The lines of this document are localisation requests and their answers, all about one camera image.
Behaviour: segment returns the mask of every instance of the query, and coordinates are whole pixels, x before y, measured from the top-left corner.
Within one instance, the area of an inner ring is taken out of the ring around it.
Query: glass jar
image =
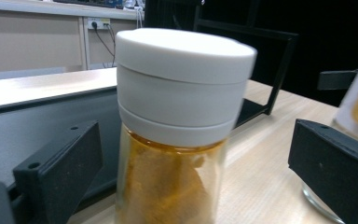
[[[117,34],[117,224],[214,223],[255,50],[193,32]]]
[[[116,223],[214,223],[226,140],[175,147],[123,125],[120,144]]]

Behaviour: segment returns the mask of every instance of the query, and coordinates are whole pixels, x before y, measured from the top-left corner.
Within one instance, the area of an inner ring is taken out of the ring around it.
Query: white cap
[[[116,53],[124,124],[152,141],[197,147],[234,127],[256,50],[216,35],[138,29],[117,33]]]

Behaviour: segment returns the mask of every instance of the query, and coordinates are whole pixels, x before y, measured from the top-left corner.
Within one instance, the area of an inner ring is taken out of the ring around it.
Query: light wood table surface
[[[111,85],[116,85],[116,69],[0,80],[0,104]],[[264,104],[269,90],[249,81],[245,97]],[[10,94],[18,95],[6,98]],[[302,182],[287,160],[296,119],[328,125],[336,112],[331,105],[280,91],[270,116],[261,115],[233,130],[216,223],[334,223],[305,199]],[[68,223],[114,223],[114,215],[115,195],[111,195],[73,215]]]

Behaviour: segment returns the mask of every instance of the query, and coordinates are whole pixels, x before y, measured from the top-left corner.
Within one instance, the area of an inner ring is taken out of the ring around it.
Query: dark background
[[[194,4],[198,2],[147,0],[145,25],[191,31],[195,19]],[[202,18],[246,25],[250,7],[250,0],[205,0]],[[339,105],[346,90],[318,91],[317,82],[322,71],[358,68],[358,0],[260,0],[256,12],[255,28],[298,34],[282,88],[330,105]],[[246,36],[211,29],[201,31],[247,43]],[[263,47],[258,45],[258,50],[272,55],[276,52],[272,45],[267,41]],[[261,77],[261,81],[270,84],[269,77]]]

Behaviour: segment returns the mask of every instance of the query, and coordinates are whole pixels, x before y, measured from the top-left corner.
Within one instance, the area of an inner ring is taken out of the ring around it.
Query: electrical outlet
[[[97,30],[107,30],[107,29],[109,29],[109,27],[107,25],[110,25],[110,19],[89,17],[89,19],[88,19],[88,28],[91,29],[91,30],[94,29],[94,27],[92,26],[93,22],[95,22],[97,24]]]

